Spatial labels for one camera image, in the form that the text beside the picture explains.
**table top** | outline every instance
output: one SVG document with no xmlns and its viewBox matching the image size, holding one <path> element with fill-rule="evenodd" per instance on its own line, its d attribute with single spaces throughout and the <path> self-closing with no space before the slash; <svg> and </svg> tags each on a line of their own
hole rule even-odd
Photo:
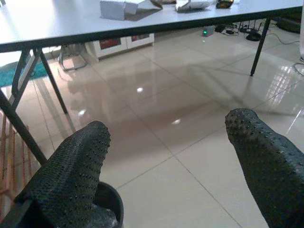
<svg viewBox="0 0 304 228">
<path fill-rule="evenodd" d="M 0 52 L 261 19 L 299 12 L 303 0 L 241 0 L 230 9 L 177 13 L 174 5 L 127 20 L 100 17 L 99 0 L 8 0 L 0 8 Z"/>
</svg>

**white table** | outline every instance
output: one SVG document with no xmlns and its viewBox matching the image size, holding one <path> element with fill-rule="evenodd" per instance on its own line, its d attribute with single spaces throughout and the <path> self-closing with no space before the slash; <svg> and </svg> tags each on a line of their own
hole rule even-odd
<svg viewBox="0 0 304 228">
<path fill-rule="evenodd" d="M 31 72 L 41 58 L 63 111 L 67 113 L 41 51 L 43 47 L 267 18 L 251 70 L 253 75 L 270 18 L 301 12 L 302 5 L 303 0 L 241 0 L 230 9 L 215 9 L 212 5 L 203 11 L 188 13 L 177 13 L 174 5 L 164 5 L 163 10 L 117 21 L 100 18 L 99 0 L 12 0 L 0 8 L 0 53 L 22 50 L 22 55 L 12 85 L 13 97 L 8 100 L 0 91 L 0 108 L 43 164 L 46 158 L 15 112 Z M 20 75 L 25 65 L 23 61 L 31 49 L 34 56 Z"/>
</svg>

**black container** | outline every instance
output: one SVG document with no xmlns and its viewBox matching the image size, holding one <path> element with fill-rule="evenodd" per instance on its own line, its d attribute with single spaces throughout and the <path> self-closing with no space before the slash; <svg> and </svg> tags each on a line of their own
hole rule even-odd
<svg viewBox="0 0 304 228">
<path fill-rule="evenodd" d="M 93 200 L 94 204 L 114 212 L 117 219 L 115 228 L 122 228 L 124 219 L 124 205 L 120 195 L 111 185 L 99 182 Z"/>
</svg>

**white cabinet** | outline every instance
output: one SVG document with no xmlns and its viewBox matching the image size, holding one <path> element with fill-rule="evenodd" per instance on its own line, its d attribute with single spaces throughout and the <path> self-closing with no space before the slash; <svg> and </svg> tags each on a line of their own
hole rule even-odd
<svg viewBox="0 0 304 228">
<path fill-rule="evenodd" d="M 147 34 L 88 42 L 85 44 L 85 48 L 86 51 L 98 61 L 101 57 L 152 44 L 153 42 L 154 34 Z"/>
</svg>

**black table leg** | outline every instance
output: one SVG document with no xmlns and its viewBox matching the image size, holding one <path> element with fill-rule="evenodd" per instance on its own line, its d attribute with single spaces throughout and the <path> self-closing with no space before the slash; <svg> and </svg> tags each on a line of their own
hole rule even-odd
<svg viewBox="0 0 304 228">
<path fill-rule="evenodd" d="M 58 100 L 59 100 L 59 102 L 60 102 L 60 105 L 61 105 L 61 107 L 62 107 L 62 110 L 63 110 L 63 112 L 64 112 L 65 114 L 67 114 L 66 105 L 65 105 L 65 103 L 63 102 L 63 99 L 62 99 L 61 94 L 60 94 L 60 92 L 59 92 L 58 86 L 57 86 L 56 81 L 55 81 L 55 79 L 54 79 L 54 77 L 53 77 L 52 71 L 51 71 L 51 69 L 49 68 L 48 62 L 47 62 L 46 57 L 44 56 L 43 52 L 41 52 L 41 54 L 40 54 L 40 59 L 41 59 L 41 61 L 42 61 L 42 63 L 43 63 L 43 66 L 44 66 L 44 68 L 45 68 L 45 70 L 46 70 L 46 72 L 47 72 L 47 74 L 48 74 L 49 79 L 51 80 L 52 86 L 53 86 L 53 88 L 54 88 L 54 90 L 55 90 L 55 93 L 56 93 L 57 98 L 58 98 Z"/>
<path fill-rule="evenodd" d="M 16 114 L 15 110 L 10 105 L 9 101 L 0 90 L 0 108 L 3 110 L 4 114 L 8 117 L 9 121 L 15 127 L 21 138 L 24 140 L 26 145 L 32 151 L 35 158 L 38 162 L 43 165 L 47 162 L 46 157 L 41 152 L 40 148 L 38 147 L 37 143 L 33 139 L 32 135 L 27 130 L 26 126 L 21 121 L 20 117 Z"/>
<path fill-rule="evenodd" d="M 267 20 L 265 22 L 262 37 L 261 37 L 260 43 L 259 43 L 257 51 L 256 51 L 255 61 L 253 62 L 253 65 L 252 65 L 252 68 L 251 68 L 250 76 L 253 76 L 255 71 L 256 71 L 258 59 L 260 58 L 260 55 L 261 55 L 261 51 L 262 51 L 262 48 L 263 48 L 265 37 L 266 37 L 267 31 L 268 31 L 268 28 L 269 28 L 270 20 L 271 20 L 270 18 L 267 18 Z"/>
</svg>

